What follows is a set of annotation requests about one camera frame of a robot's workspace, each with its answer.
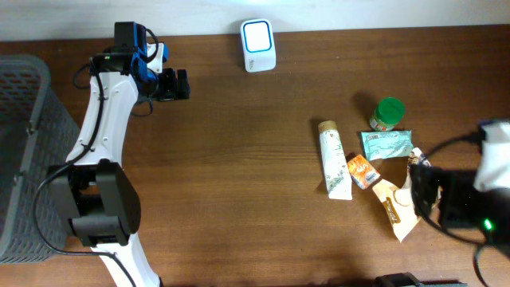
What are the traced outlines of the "beige brown snack bag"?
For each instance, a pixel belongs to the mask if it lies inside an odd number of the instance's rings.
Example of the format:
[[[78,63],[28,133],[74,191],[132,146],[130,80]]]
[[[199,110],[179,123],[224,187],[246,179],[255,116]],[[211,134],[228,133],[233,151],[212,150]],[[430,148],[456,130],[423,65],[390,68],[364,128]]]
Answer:
[[[410,166],[423,164],[430,167],[431,163],[418,147],[409,154],[406,171],[406,181],[402,187],[382,179],[372,187],[373,192],[383,205],[396,238],[402,242],[404,238],[419,223],[421,218],[414,212],[414,203],[411,197]]]

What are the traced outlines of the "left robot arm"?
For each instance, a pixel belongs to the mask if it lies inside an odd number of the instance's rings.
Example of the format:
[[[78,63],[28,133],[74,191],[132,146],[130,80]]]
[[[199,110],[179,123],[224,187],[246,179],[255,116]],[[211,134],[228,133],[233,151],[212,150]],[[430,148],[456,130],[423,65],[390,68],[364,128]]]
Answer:
[[[186,70],[164,67],[165,43],[136,22],[117,22],[114,43],[93,56],[87,112],[73,149],[52,166],[42,186],[51,193],[67,232],[98,256],[118,286],[161,286],[139,240],[141,204],[122,168],[132,109],[147,102],[186,100]]]

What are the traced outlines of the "teal snack packet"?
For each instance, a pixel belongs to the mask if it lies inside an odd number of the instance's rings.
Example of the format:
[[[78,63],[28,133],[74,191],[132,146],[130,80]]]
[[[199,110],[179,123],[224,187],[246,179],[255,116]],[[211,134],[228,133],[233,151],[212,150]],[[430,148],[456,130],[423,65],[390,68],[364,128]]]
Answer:
[[[412,131],[362,132],[361,140],[368,161],[407,157],[414,149]]]

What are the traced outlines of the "green lid jar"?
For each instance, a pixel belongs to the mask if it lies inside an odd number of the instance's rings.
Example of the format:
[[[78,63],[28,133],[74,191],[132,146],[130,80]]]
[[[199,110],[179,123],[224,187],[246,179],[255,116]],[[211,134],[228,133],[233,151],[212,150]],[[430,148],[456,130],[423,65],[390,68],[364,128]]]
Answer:
[[[377,132],[388,132],[402,120],[405,112],[404,103],[397,98],[387,97],[379,102],[369,124]]]

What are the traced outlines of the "white tube gold cap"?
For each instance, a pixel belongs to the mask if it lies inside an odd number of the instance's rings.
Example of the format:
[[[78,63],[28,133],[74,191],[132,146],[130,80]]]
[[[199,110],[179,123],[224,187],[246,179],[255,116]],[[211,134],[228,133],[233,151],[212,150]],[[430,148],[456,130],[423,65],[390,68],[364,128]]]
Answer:
[[[318,125],[320,152],[328,197],[352,200],[352,179],[347,168],[346,156],[335,121],[327,120]]]

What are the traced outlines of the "orange small carton box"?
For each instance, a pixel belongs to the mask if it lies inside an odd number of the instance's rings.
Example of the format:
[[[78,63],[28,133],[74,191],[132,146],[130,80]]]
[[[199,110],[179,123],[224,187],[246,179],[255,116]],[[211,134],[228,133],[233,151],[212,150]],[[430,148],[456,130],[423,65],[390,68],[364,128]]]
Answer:
[[[354,182],[363,190],[380,178],[377,170],[362,155],[356,155],[350,159],[347,162],[347,168]]]

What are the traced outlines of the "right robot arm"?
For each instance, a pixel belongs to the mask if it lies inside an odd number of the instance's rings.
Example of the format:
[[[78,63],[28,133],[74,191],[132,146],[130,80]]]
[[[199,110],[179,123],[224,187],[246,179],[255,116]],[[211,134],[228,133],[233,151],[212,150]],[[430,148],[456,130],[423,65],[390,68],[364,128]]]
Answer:
[[[486,286],[479,257],[493,248],[509,256],[509,189],[474,187],[473,170],[447,171],[439,167],[410,166],[413,212],[445,236],[475,247],[473,268]]]

